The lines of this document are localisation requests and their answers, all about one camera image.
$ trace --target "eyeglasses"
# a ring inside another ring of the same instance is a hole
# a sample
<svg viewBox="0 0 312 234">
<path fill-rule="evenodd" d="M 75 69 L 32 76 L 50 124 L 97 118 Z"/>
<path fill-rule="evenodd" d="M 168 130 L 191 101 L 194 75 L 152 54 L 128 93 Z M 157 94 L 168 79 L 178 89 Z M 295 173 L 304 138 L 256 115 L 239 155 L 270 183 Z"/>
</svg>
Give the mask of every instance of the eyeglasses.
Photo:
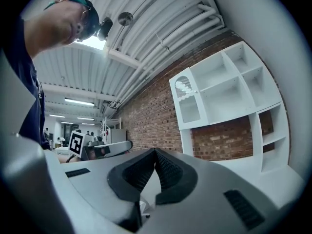
<svg viewBox="0 0 312 234">
<path fill-rule="evenodd" d="M 91 7 L 87 7 L 87 6 L 84 6 L 87 8 L 87 10 L 83 11 L 82 15 L 81 15 L 81 20 L 80 22 L 84 25 L 86 25 L 89 21 L 89 13 L 88 11 L 91 10 Z"/>
</svg>

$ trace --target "white ceiling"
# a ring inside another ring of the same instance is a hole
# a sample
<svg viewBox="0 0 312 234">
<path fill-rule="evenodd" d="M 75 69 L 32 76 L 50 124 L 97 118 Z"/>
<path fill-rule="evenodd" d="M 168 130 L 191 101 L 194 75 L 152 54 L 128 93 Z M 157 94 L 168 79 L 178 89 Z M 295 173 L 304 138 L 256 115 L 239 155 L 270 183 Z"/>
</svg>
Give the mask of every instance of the white ceiling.
<svg viewBox="0 0 312 234">
<path fill-rule="evenodd" d="M 22 13 L 24 19 L 39 14 L 52 0 L 33 0 Z M 102 119 L 111 114 L 106 110 L 110 101 L 114 101 L 125 83 L 138 66 L 172 32 L 203 13 L 198 8 L 202 3 L 213 7 L 213 0 L 90 0 L 98 11 L 100 21 L 110 17 L 114 23 L 109 32 L 105 51 L 73 43 L 70 46 L 40 53 L 34 60 L 38 78 L 46 94 L 46 112 L 66 115 L 75 119 L 88 116 Z M 131 25 L 123 27 L 117 17 L 121 12 L 133 14 Z M 207 23 L 204 19 L 181 33 L 180 37 Z M 196 47 L 194 40 L 201 42 L 212 36 L 206 31 L 196 35 L 187 44 L 181 46 L 166 58 L 152 59 L 154 64 L 172 62 Z M 73 105 L 64 98 L 94 102 L 95 107 Z"/>
</svg>

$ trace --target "vent slot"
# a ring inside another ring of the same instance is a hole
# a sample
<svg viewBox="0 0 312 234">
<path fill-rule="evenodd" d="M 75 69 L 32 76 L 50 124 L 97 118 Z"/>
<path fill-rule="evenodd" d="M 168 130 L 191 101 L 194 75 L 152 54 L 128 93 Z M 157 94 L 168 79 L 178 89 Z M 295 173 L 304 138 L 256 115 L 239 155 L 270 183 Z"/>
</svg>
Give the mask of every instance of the vent slot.
<svg viewBox="0 0 312 234">
<path fill-rule="evenodd" d="M 264 222 L 264 217 L 251 205 L 251 203 L 237 190 L 224 193 L 225 197 L 243 221 L 248 231 Z"/>
<path fill-rule="evenodd" d="M 82 168 L 79 170 L 74 170 L 74 171 L 65 172 L 65 173 L 66 173 L 67 177 L 75 177 L 75 176 L 86 174 L 89 172 L 90 172 L 90 170 L 88 170 L 87 168 Z"/>
</svg>

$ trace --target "ceiling light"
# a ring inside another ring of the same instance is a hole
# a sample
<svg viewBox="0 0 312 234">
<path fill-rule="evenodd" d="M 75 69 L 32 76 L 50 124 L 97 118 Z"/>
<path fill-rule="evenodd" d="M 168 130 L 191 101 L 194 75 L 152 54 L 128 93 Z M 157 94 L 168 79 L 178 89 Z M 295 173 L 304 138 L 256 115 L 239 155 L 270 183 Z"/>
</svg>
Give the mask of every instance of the ceiling light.
<svg viewBox="0 0 312 234">
<path fill-rule="evenodd" d="M 61 116 L 61 115 L 49 115 L 49 116 L 65 118 L 65 116 Z"/>
<path fill-rule="evenodd" d="M 92 103 L 92 102 L 85 102 L 85 101 L 80 101 L 80 100 L 75 100 L 75 99 L 65 98 L 65 101 L 66 102 L 73 102 L 73 103 L 83 104 L 83 105 L 88 105 L 88 106 L 94 106 L 94 103 Z"/>
<path fill-rule="evenodd" d="M 94 119 L 91 119 L 91 118 L 80 118 L 80 117 L 77 117 L 77 119 L 87 119 L 87 120 L 94 120 Z"/>
<path fill-rule="evenodd" d="M 92 48 L 103 50 L 106 41 L 100 41 L 97 37 L 91 36 L 90 38 L 83 41 L 75 41 L 76 43 L 86 45 Z"/>
</svg>

